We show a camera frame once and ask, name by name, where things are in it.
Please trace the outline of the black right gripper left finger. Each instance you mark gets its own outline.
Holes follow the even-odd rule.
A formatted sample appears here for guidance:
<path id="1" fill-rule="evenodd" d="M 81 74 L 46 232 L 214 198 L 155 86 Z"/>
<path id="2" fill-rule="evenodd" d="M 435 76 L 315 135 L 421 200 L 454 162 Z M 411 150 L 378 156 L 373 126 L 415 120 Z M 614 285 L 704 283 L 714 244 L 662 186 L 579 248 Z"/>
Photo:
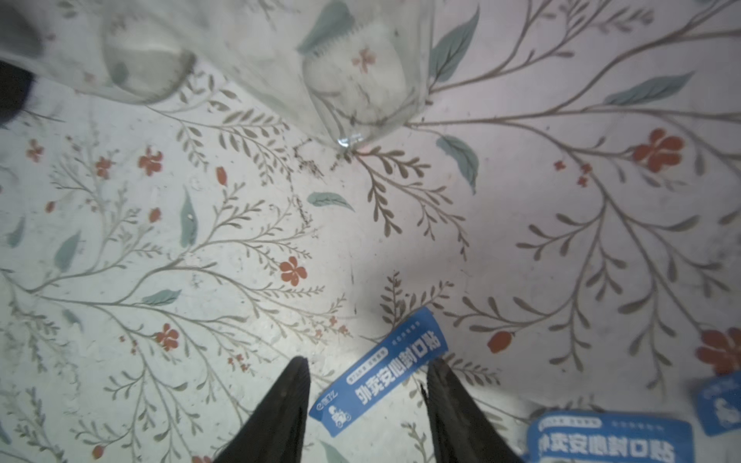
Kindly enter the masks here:
<path id="1" fill-rule="evenodd" d="M 299 462 L 310 387 L 308 360 L 301 356 L 292 358 L 215 462 Z"/>

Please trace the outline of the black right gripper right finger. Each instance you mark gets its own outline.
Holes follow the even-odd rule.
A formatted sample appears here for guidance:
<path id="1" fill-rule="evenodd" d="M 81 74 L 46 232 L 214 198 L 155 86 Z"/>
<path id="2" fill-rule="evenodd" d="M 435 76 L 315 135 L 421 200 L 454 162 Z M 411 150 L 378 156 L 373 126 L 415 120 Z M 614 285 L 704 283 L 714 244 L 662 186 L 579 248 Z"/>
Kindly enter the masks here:
<path id="1" fill-rule="evenodd" d="M 523 461 L 440 358 L 428 364 L 425 403 L 437 462 Z"/>

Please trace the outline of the blue peeled label sticker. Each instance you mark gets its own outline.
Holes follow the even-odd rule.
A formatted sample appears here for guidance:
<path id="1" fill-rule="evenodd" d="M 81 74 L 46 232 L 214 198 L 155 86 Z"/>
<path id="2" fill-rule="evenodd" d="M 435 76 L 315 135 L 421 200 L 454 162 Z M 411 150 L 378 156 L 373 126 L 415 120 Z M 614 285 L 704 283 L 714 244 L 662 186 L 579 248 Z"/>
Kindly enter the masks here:
<path id="1" fill-rule="evenodd" d="M 528 462 L 694 462 L 688 422 L 641 414 L 554 411 L 527 431 Z"/>

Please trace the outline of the clear plastic bottle blue label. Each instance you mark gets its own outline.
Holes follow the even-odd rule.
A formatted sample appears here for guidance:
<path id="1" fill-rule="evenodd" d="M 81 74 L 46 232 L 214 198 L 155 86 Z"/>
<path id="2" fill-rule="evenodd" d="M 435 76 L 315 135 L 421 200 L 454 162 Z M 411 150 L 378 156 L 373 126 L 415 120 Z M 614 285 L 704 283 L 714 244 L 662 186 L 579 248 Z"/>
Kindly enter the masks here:
<path id="1" fill-rule="evenodd" d="M 431 1 L 192 1 L 196 44 L 312 138 L 352 149 L 428 95 Z"/>

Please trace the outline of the clear tall glass bottle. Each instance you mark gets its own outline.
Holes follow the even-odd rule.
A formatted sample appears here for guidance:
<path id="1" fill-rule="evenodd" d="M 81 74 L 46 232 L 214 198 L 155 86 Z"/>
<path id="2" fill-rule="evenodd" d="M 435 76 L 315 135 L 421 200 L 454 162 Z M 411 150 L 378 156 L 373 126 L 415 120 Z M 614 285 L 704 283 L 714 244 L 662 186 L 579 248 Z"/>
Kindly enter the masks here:
<path id="1" fill-rule="evenodd" d="M 4 1 L 1 60 L 81 93 L 150 104 L 179 90 L 195 56 L 137 1 Z"/>

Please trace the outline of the dark green wine bottle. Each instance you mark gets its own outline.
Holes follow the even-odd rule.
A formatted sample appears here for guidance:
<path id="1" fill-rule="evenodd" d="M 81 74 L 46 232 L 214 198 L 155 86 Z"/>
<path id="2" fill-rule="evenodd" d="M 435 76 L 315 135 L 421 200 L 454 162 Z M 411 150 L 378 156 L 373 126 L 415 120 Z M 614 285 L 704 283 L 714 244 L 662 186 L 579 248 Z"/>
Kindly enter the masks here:
<path id="1" fill-rule="evenodd" d="M 0 65 L 0 123 L 7 125 L 25 109 L 35 83 L 34 74 L 2 61 Z"/>

